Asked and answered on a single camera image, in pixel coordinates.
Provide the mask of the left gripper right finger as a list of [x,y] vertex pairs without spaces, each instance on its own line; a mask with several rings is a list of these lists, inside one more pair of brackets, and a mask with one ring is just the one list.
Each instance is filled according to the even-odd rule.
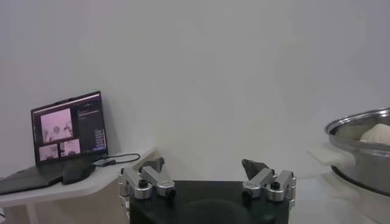
[[296,176],[292,171],[283,170],[276,173],[265,163],[242,159],[247,181],[243,182],[243,200],[252,201],[263,194],[269,201],[295,201]]

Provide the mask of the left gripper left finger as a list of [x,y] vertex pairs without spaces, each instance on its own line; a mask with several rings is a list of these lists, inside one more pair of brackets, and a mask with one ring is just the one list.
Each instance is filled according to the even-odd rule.
[[146,200],[156,191],[158,196],[172,199],[176,196],[175,182],[161,174],[164,165],[165,159],[159,157],[146,161],[138,170],[132,167],[121,169],[118,175],[118,195]]

